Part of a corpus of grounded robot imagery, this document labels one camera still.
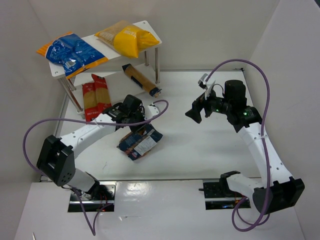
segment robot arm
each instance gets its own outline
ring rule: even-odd
[[[143,107],[140,99],[128,95],[123,103],[107,108],[92,123],[133,124],[151,119],[158,112],[154,105]],[[131,126],[130,129],[134,132],[142,125]],[[36,165],[58,187],[68,185],[91,195],[93,199],[99,198],[100,193],[106,191],[105,187],[89,173],[77,169],[75,159],[83,150],[119,128],[115,125],[87,124],[59,138],[51,135],[44,140]]]
[[[205,93],[193,103],[192,109],[185,113],[198,124],[202,121],[200,112],[204,109],[205,117],[212,113],[227,116],[236,133],[244,140],[257,165],[261,182],[248,178],[238,171],[227,172],[221,175],[220,183],[223,189],[241,193],[249,198],[251,205],[261,213],[267,186],[267,164],[262,138],[265,139],[270,162],[270,197],[266,214],[292,207],[298,201],[305,185],[301,179],[294,179],[286,169],[273,147],[266,131],[261,136],[262,118],[256,108],[247,106],[246,87],[239,80],[225,82],[223,97],[217,97],[213,85],[207,87],[204,77],[199,86]]]

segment pasta package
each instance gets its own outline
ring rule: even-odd
[[[99,113],[102,113],[103,110],[111,107],[107,82],[104,77],[97,76],[95,74],[91,74],[91,77],[94,81],[95,97],[98,111]]]
[[[87,122],[91,122],[100,114],[97,104],[95,84],[88,82],[82,85],[84,116]]]
[[[67,79],[108,61],[101,52],[72,32],[67,32],[36,52],[50,62],[62,65]]]
[[[139,52],[159,44],[149,31],[124,20],[97,32],[95,36],[128,58],[137,58]]]
[[[157,98],[160,95],[161,89],[157,88],[155,84],[153,84],[141,72],[135,69],[130,63],[123,65],[122,69],[128,78],[138,84],[139,87],[149,93],[150,96]]]

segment metal rod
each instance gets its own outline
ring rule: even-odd
[[[236,201],[236,200],[241,200],[242,197],[217,197],[217,198],[205,198],[205,202],[227,202],[227,201]]]
[[[149,54],[148,51],[144,51],[144,65],[149,66]]]
[[[83,204],[101,204],[100,200],[90,200],[90,201],[86,201],[86,200],[82,200]],[[114,204],[115,200],[108,200],[107,201],[108,204]],[[80,204],[80,201],[70,201],[69,204]]]
[[[68,87],[71,89],[71,91],[77,90],[75,85],[72,83],[71,79],[67,79],[66,82],[68,83]]]
[[[159,50],[155,48],[155,84],[160,83]]]
[[[68,82],[67,79],[65,77],[61,77],[58,78],[59,83],[62,85],[62,87],[64,88],[66,94],[68,95],[70,101],[72,102],[72,104],[74,105],[75,109],[81,113],[83,111],[82,107],[80,106],[80,104],[78,103],[75,95],[72,93],[71,89],[68,87]]]

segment shelf leg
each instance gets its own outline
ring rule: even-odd
[[[77,90],[75,85],[72,83],[71,79],[67,79],[66,82],[68,83],[68,87],[71,89],[71,91]]]
[[[149,66],[149,55],[148,51],[144,51],[144,65],[147,67]]]
[[[160,83],[159,50],[155,48],[155,84]]]
[[[59,83],[62,85],[63,89],[65,90],[66,94],[68,95],[70,101],[74,105],[75,109],[78,111],[78,113],[83,112],[82,107],[78,103],[75,95],[72,93],[71,89],[68,86],[68,81],[65,77],[58,78]]]

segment table surface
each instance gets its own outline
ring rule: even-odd
[[[163,138],[146,156],[132,161],[117,149],[120,139],[130,131],[125,127],[84,150],[75,160],[76,167],[99,180],[211,179],[234,170],[247,177],[259,177],[253,157],[225,115],[213,113],[209,118],[204,118],[202,113],[200,124],[185,116],[192,102],[203,93],[198,80],[204,73],[209,72],[161,72],[159,87],[162,94],[159,99],[168,100],[169,108],[152,122]],[[232,79],[246,84],[241,71],[218,71],[210,80],[214,79],[223,86],[225,81]],[[217,96],[221,96],[219,86],[214,90]],[[156,99],[146,92],[137,97],[145,106]],[[252,105],[248,91],[246,97],[247,104]],[[65,117],[81,119],[71,102],[67,105]],[[82,126],[64,122],[60,136]]]
[[[293,207],[272,213],[268,222],[238,232],[230,209],[206,210],[201,180],[117,182],[114,212],[100,213],[93,236],[82,212],[68,212],[70,191],[53,183],[31,185],[15,240],[303,240]],[[254,222],[258,211],[240,209]],[[92,222],[95,212],[89,212]],[[240,228],[246,228],[236,219]]]
[[[138,26],[139,28],[146,30],[159,41],[159,44],[149,47],[148,49],[154,49],[159,47],[162,44],[161,39],[159,36],[156,34],[156,32],[153,30],[153,28],[150,26],[150,24],[147,21],[140,21],[133,23],[134,25]],[[94,34],[82,37],[82,39],[90,44],[92,47],[94,47],[96,50],[98,50],[100,53],[102,53],[105,57],[109,59],[117,59],[117,58],[125,58],[124,56],[120,55],[117,53],[115,50],[113,50],[111,47],[106,45],[104,42],[100,41],[98,37],[96,37]],[[59,79],[65,76],[65,70],[61,65],[54,64],[49,61],[49,67],[51,71],[51,75],[54,79]]]

